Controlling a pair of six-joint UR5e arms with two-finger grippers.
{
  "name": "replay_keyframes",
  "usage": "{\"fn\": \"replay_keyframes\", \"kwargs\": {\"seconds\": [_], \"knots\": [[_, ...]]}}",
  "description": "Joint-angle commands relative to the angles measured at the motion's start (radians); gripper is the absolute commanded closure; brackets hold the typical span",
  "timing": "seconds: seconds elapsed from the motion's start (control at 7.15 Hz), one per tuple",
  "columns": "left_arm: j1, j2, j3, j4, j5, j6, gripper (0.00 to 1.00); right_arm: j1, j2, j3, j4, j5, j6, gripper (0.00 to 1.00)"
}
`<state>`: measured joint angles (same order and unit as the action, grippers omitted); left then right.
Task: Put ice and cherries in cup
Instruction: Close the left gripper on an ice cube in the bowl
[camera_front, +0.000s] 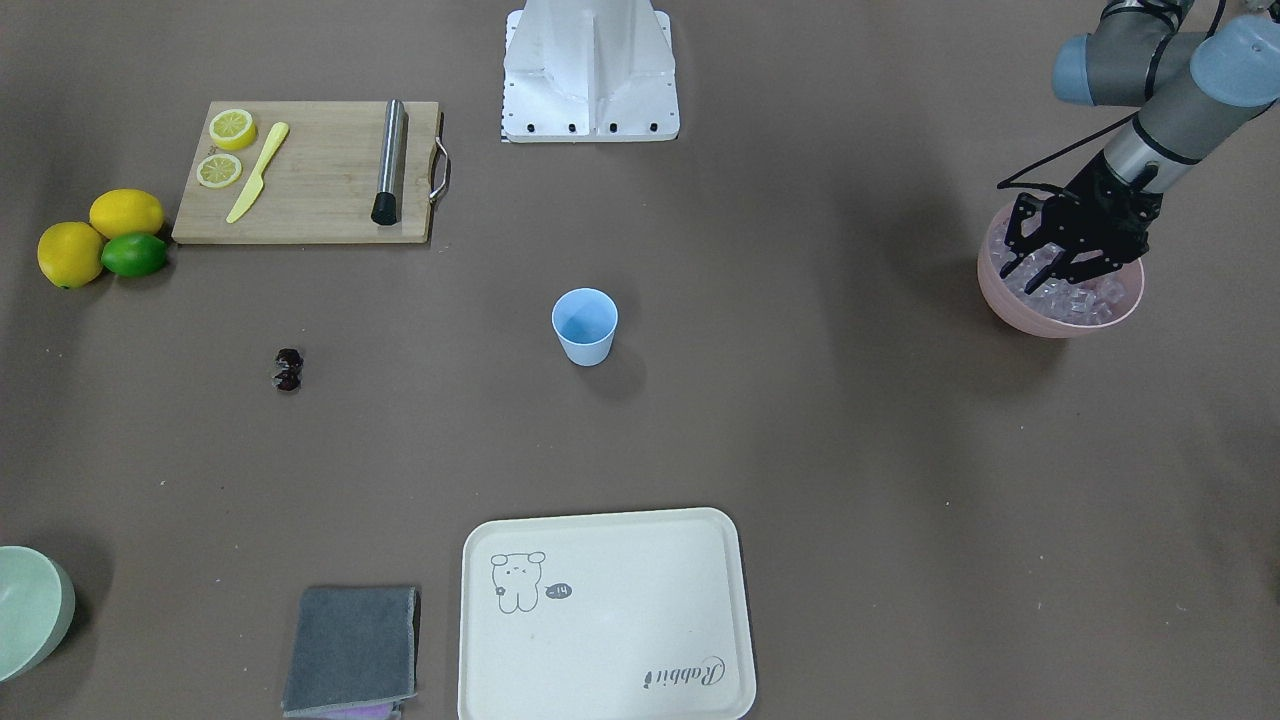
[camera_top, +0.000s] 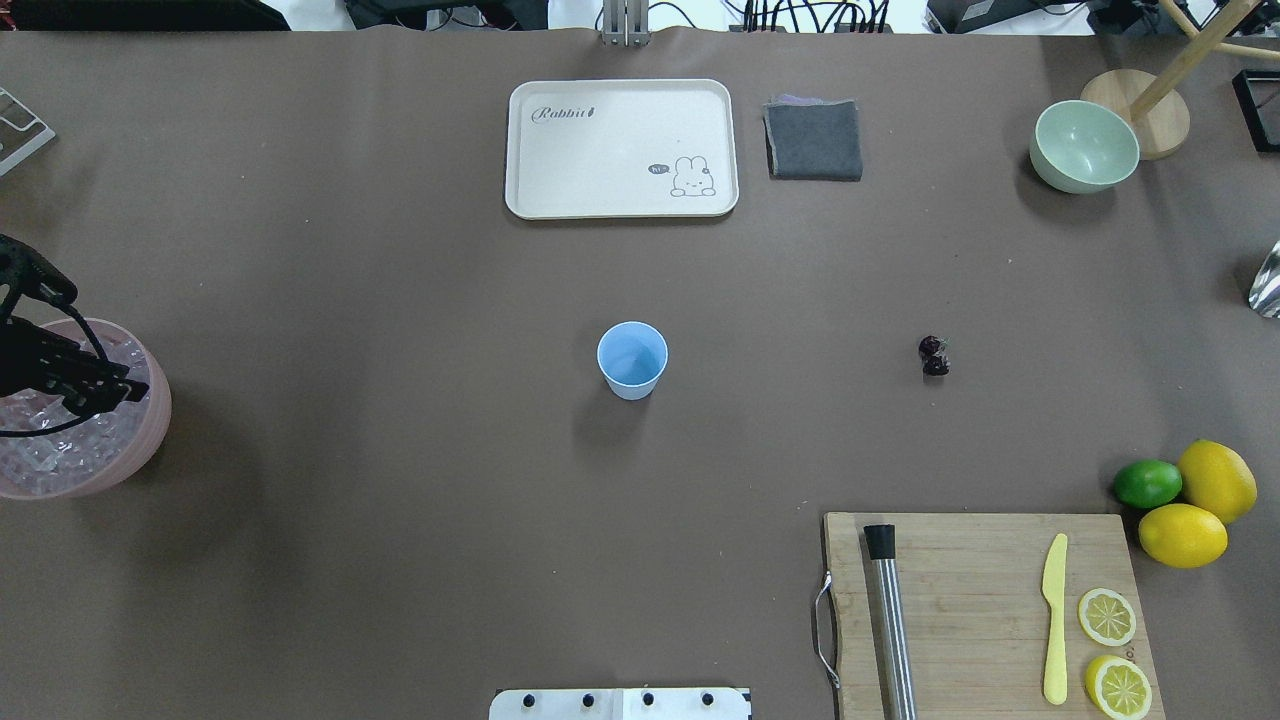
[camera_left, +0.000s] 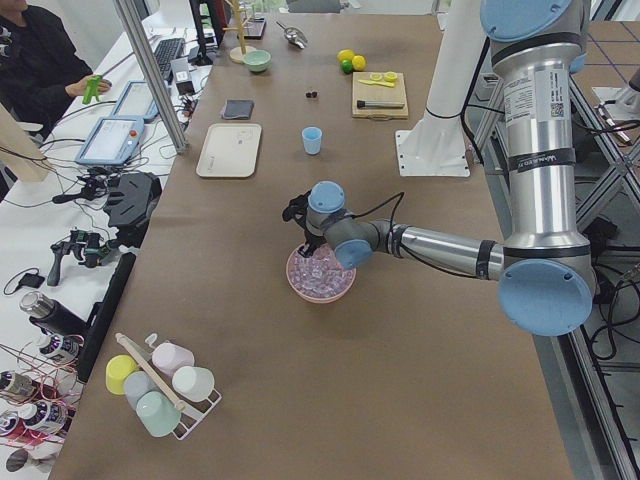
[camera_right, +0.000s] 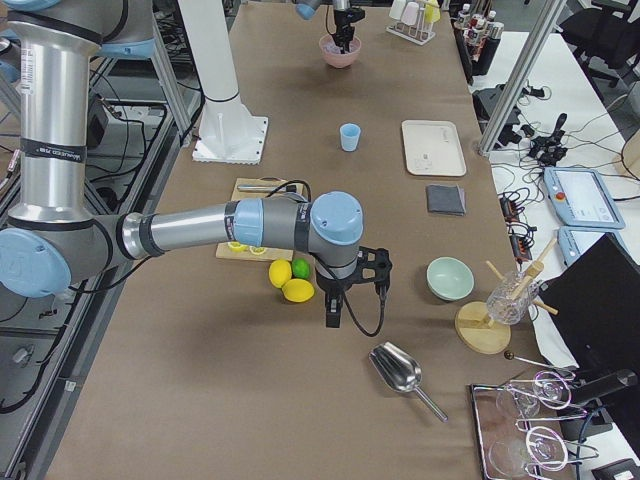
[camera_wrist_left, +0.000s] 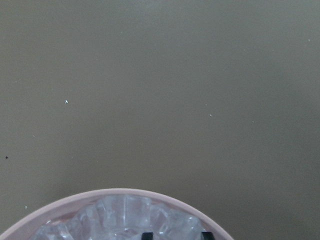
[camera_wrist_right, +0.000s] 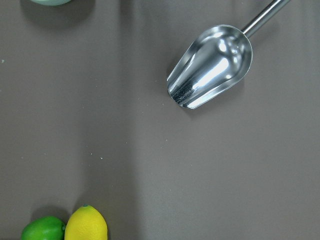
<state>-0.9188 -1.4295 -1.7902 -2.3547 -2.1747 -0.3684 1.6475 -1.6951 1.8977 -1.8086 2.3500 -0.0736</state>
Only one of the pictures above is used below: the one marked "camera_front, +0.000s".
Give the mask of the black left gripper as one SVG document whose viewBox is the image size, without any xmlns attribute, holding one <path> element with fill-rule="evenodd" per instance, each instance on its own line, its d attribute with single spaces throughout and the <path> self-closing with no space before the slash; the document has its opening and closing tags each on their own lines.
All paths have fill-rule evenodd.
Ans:
<svg viewBox="0 0 1280 720">
<path fill-rule="evenodd" d="M 1135 178 L 1124 179 L 1098 152 L 1064 188 L 1024 184 L 1004 238 L 1004 284 L 1015 295 L 1064 295 L 1068 284 L 1143 258 L 1164 201 L 1148 191 L 1158 174 L 1160 164 L 1144 160 Z"/>
</svg>

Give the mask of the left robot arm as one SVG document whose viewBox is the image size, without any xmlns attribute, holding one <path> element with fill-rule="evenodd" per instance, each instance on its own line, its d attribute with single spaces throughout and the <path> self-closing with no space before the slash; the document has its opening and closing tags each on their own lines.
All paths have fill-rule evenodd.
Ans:
<svg viewBox="0 0 1280 720">
<path fill-rule="evenodd" d="M 1018 187 L 1005 234 L 1011 275 L 1047 246 L 1056 255 L 1023 286 L 1080 284 L 1120 270 L 1149 249 L 1164 195 L 1279 96 L 1277 4 L 1253 5 L 1206 32 L 1185 32 L 1189 1 L 1110 1 L 1098 24 L 1059 50 L 1055 96 L 1087 106 L 1129 108 L 1108 142 L 1066 184 Z"/>
</svg>

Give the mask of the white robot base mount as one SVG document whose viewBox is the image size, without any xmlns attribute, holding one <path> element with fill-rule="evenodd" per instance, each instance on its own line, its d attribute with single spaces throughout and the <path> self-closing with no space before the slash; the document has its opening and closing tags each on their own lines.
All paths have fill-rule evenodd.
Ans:
<svg viewBox="0 0 1280 720">
<path fill-rule="evenodd" d="M 672 23 L 649 1 L 527 1 L 506 17 L 504 51 L 506 142 L 680 135 Z"/>
</svg>

